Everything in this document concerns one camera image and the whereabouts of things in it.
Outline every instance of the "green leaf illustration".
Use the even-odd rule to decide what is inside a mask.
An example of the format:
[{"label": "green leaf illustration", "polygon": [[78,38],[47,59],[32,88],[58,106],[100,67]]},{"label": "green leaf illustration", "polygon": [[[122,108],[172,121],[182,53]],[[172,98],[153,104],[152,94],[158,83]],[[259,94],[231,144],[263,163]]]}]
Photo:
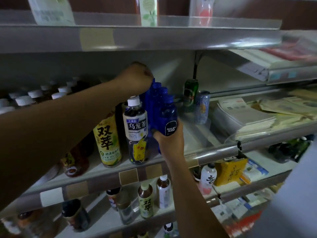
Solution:
[{"label": "green leaf illustration", "polygon": [[150,15],[149,15],[149,14],[144,14],[144,15],[143,15],[143,19],[144,19],[144,20],[148,20],[148,19],[149,19],[149,17],[150,17]]}]

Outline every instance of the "blue can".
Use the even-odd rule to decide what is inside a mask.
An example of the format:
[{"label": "blue can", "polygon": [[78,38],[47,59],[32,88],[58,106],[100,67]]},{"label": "blue can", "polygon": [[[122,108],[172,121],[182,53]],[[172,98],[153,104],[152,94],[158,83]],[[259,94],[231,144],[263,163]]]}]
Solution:
[{"label": "blue can", "polygon": [[197,93],[195,103],[195,124],[205,124],[208,119],[209,94],[210,92],[208,91],[199,91]]}]

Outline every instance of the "person's right hand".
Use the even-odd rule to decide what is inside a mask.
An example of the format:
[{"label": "person's right hand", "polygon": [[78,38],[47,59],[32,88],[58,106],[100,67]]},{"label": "person's right hand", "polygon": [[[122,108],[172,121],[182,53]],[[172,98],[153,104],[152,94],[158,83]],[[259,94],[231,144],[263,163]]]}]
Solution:
[{"label": "person's right hand", "polygon": [[128,99],[147,91],[153,81],[153,74],[146,65],[134,62],[114,80],[122,86],[122,92],[127,95]]},{"label": "person's right hand", "polygon": [[171,136],[164,136],[155,131],[153,137],[157,140],[161,154],[168,165],[184,161],[183,123],[177,120],[177,129]]}]

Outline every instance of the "person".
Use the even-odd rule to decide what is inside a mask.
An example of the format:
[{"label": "person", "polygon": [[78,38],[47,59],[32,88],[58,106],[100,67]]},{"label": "person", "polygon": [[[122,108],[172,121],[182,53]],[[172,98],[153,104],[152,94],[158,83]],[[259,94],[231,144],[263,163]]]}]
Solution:
[{"label": "person", "polygon": [[[135,62],[107,83],[0,115],[0,209],[42,177],[117,104],[148,90],[152,80],[150,70]],[[158,131],[153,136],[172,176],[181,237],[227,238],[188,170],[182,122],[178,120],[169,137]]]}]

